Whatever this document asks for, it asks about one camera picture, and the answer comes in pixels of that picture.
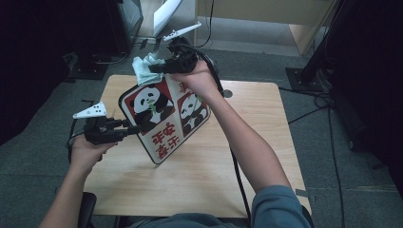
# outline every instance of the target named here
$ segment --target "panda illustration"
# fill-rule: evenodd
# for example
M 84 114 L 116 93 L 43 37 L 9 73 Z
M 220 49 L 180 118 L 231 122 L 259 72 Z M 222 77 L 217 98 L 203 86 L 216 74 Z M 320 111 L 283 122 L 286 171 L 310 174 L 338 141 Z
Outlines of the panda illustration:
M 171 100 L 163 95 L 154 85 L 142 89 L 130 102 L 134 108 L 134 121 L 142 126 L 142 132 L 148 132 L 159 122 L 165 120 L 174 109 Z
M 202 105 L 202 99 L 196 94 L 186 97 L 182 103 L 181 119 L 183 135 L 189 134 L 199 126 L 207 116 L 207 109 Z

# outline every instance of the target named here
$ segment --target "panda face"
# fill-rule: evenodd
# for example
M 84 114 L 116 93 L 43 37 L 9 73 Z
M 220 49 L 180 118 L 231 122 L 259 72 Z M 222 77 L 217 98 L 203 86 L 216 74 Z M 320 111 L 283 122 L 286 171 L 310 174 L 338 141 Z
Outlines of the panda face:
M 196 94 L 192 94 L 184 99 L 182 103 L 181 118 L 184 119 L 190 116 L 194 110 L 197 110 L 202 103 L 198 101 Z
M 134 112 L 141 113 L 149 109 L 158 101 L 160 94 L 160 90 L 155 87 L 144 88 L 134 100 Z

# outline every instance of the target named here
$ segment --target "gray carpet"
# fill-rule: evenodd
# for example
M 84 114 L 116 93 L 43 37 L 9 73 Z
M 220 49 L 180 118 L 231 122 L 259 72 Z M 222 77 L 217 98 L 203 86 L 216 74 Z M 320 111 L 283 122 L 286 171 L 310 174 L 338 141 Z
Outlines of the gray carpet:
M 134 47 L 130 56 L 110 65 L 102 81 L 77 80 L 56 87 L 28 127 L 0 147 L 0 227 L 35 227 L 55 197 L 67 171 L 65 143 L 72 114 L 86 108 L 82 100 L 98 102 L 113 74 L 132 75 L 132 58 L 144 57 L 152 47 Z M 286 67 L 304 67 L 309 60 L 263 53 L 204 50 L 218 62 L 223 80 L 276 83 L 290 88 Z M 168 52 L 161 51 L 161 57 Z M 281 91 L 288 121 L 315 110 L 314 98 Z M 345 227 L 403 227 L 403 200 L 379 160 L 349 150 L 349 138 L 330 111 L 339 172 Z M 328 110 L 319 110 L 290 124 L 302 176 L 316 227 L 341 227 L 341 208 L 332 154 Z M 113 217 L 95 216 L 96 227 L 113 227 Z

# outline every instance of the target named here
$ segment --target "panda board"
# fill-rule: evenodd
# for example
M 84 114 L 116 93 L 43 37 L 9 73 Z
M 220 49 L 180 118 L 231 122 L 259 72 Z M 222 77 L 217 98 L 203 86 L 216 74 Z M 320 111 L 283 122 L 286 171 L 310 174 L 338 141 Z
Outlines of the panda board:
M 183 83 L 163 77 L 160 83 L 130 88 L 119 107 L 138 134 L 150 159 L 162 163 L 210 117 L 210 108 Z

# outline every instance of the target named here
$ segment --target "light wood tabletop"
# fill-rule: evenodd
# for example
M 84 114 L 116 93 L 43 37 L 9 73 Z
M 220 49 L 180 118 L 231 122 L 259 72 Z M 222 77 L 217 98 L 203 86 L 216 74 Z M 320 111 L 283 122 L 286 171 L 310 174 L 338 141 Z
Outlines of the light wood tabletop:
M 227 101 L 276 151 L 293 189 L 305 191 L 278 86 L 221 83 L 233 92 Z M 136 84 L 135 76 L 110 76 L 101 98 L 108 117 L 125 118 L 119 97 Z M 255 192 L 241 177 L 251 206 Z M 137 136 L 126 137 L 95 165 L 85 191 L 97 196 L 95 215 L 169 217 L 193 212 L 247 218 L 228 141 L 213 113 L 160 165 L 151 161 Z M 308 199 L 298 199 L 311 212 Z

